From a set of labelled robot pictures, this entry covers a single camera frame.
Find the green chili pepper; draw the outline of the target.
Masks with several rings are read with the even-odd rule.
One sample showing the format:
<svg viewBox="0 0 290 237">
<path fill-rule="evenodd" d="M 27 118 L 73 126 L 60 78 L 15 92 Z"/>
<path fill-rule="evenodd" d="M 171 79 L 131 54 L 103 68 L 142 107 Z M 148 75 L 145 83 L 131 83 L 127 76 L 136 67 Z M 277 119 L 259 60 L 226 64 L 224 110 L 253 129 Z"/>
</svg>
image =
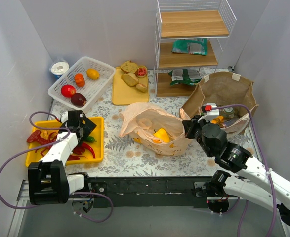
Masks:
<svg viewBox="0 0 290 237">
<path fill-rule="evenodd" d="M 96 142 L 96 140 L 95 140 L 95 138 L 93 136 L 88 136 L 84 141 L 88 142 L 88 143 Z"/>
</svg>

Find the orange mango gummy packet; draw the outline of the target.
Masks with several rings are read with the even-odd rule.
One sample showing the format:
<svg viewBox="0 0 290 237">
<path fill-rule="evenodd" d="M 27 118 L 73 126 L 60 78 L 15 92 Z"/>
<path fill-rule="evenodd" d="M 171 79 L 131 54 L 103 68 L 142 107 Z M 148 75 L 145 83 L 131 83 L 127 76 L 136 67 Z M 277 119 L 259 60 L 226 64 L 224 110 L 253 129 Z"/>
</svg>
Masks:
<svg viewBox="0 0 290 237">
<path fill-rule="evenodd" d="M 212 124 L 222 124 L 223 122 L 224 122 L 224 117 L 221 115 L 217 116 L 211 121 Z"/>
</svg>

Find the dark red plum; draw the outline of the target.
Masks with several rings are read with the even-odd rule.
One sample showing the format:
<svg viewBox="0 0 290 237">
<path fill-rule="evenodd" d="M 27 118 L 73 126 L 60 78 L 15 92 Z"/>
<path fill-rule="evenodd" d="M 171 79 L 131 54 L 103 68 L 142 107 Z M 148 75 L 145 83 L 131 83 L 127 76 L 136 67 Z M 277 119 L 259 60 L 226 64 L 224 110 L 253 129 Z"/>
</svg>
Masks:
<svg viewBox="0 0 290 237">
<path fill-rule="evenodd" d="M 82 107 L 86 104 L 87 99 L 80 93 L 75 93 L 71 97 L 71 103 L 77 107 Z"/>
</svg>

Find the red chili pepper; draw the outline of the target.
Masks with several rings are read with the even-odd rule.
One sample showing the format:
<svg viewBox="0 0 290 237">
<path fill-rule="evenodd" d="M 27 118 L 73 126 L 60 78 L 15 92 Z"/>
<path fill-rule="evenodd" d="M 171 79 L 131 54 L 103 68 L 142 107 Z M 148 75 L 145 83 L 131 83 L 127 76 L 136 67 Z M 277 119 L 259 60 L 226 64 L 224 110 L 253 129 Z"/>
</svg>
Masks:
<svg viewBox="0 0 290 237">
<path fill-rule="evenodd" d="M 82 143 L 80 145 L 77 145 L 73 149 L 73 153 L 76 155 L 82 155 L 86 150 L 88 150 L 92 154 L 93 159 L 96 159 L 94 149 L 87 143 Z"/>
</svg>

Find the yellow bell pepper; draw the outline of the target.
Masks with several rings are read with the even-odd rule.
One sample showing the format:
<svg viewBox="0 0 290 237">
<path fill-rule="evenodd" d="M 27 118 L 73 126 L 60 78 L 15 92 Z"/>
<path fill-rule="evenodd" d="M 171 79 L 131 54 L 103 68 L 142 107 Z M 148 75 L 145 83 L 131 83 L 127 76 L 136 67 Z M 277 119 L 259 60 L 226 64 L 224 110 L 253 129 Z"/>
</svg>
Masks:
<svg viewBox="0 0 290 237">
<path fill-rule="evenodd" d="M 161 141 L 163 141 L 165 143 L 170 142 L 170 137 L 169 137 L 168 133 L 163 128 L 160 128 L 158 131 L 156 131 L 153 134 L 153 136 L 156 137 L 157 139 L 160 139 Z"/>
</svg>

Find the clear glass bottle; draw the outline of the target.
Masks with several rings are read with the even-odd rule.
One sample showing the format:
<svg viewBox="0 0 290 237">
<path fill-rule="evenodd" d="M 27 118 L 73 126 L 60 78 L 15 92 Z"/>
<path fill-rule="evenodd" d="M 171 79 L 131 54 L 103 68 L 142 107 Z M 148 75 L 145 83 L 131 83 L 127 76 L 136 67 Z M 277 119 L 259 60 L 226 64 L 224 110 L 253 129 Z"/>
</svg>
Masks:
<svg viewBox="0 0 290 237">
<path fill-rule="evenodd" d="M 225 119 L 234 119 L 238 117 L 238 109 L 236 107 L 227 107 L 219 110 L 219 114 Z"/>
</svg>

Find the peach plastic grocery bag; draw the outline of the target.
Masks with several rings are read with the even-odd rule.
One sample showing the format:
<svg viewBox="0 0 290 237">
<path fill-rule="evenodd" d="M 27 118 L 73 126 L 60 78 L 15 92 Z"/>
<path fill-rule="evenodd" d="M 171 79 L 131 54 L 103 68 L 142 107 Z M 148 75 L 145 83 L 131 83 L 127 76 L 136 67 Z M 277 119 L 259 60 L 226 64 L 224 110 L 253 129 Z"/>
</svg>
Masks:
<svg viewBox="0 0 290 237">
<path fill-rule="evenodd" d="M 185 137 L 182 122 L 190 117 L 183 109 L 177 117 L 161 107 L 148 102 L 136 102 L 120 112 L 122 126 L 120 137 L 130 138 L 144 147 L 164 156 L 179 156 L 185 153 L 191 140 Z M 154 136 L 159 129 L 164 129 L 170 142 Z"/>
</svg>

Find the brown burlap tote bag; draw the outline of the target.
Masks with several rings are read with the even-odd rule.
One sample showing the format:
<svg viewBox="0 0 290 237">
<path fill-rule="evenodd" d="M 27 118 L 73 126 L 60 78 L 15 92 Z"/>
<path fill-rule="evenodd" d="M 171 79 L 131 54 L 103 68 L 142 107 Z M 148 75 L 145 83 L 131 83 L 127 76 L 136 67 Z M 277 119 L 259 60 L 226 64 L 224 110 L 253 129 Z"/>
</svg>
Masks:
<svg viewBox="0 0 290 237">
<path fill-rule="evenodd" d="M 180 108 L 180 118 L 191 119 L 202 112 L 206 103 L 217 106 L 243 104 L 253 115 L 259 106 L 253 95 L 253 81 L 231 72 L 216 72 L 204 76 L 189 99 Z"/>
</svg>

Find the bread slice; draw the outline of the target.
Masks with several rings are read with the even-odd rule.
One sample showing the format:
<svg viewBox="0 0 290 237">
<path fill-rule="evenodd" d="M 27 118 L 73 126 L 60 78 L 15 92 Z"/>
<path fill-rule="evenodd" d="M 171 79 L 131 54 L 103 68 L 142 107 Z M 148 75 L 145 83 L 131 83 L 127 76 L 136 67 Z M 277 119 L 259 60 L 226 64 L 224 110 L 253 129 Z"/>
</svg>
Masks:
<svg viewBox="0 0 290 237">
<path fill-rule="evenodd" d="M 139 84 L 139 79 L 134 73 L 123 74 L 121 75 L 121 79 L 130 87 Z"/>
</svg>

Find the teal snack packet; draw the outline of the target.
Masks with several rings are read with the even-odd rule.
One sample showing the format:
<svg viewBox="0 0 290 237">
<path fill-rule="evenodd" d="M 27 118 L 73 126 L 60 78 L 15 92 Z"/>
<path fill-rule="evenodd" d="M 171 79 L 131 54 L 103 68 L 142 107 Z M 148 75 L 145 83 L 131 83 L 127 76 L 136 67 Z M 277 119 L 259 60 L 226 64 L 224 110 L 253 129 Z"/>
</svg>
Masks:
<svg viewBox="0 0 290 237">
<path fill-rule="evenodd" d="M 207 56 L 207 38 L 176 40 L 172 53 Z"/>
</svg>

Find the silver drink can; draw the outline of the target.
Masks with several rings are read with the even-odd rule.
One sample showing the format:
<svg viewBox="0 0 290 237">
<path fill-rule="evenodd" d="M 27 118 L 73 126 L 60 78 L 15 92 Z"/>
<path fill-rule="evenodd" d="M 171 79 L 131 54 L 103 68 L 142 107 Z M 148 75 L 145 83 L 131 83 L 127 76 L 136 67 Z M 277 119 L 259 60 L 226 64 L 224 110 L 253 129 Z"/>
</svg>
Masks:
<svg viewBox="0 0 290 237">
<path fill-rule="evenodd" d="M 232 126 L 237 121 L 238 121 L 238 119 L 227 120 L 227 121 L 220 124 L 220 128 L 228 128 L 228 127 Z"/>
</svg>

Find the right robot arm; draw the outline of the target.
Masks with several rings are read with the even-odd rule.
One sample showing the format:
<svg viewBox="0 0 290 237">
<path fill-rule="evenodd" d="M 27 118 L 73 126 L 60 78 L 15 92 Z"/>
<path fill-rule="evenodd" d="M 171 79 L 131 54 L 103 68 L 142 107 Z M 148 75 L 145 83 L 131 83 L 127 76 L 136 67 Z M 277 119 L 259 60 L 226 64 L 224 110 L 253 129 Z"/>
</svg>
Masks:
<svg viewBox="0 0 290 237">
<path fill-rule="evenodd" d="M 272 170 L 266 170 L 251 152 L 229 142 L 218 125 L 204 119 L 184 120 L 185 136 L 195 139 L 208 157 L 222 169 L 211 183 L 216 191 L 239 196 L 270 211 L 278 211 L 281 220 L 290 226 L 290 181 Z"/>
</svg>

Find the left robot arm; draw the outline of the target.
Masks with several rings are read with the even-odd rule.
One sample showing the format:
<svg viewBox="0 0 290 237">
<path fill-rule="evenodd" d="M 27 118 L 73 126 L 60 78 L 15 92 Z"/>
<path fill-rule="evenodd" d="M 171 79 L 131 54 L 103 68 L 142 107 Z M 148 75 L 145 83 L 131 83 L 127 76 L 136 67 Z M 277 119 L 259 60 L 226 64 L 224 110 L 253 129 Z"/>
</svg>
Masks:
<svg viewBox="0 0 290 237">
<path fill-rule="evenodd" d="M 82 145 L 96 124 L 81 110 L 61 116 L 57 138 L 43 158 L 28 166 L 29 198 L 32 205 L 66 203 L 70 194 L 90 190 L 87 174 L 67 175 L 65 165 L 74 148 Z"/>
</svg>

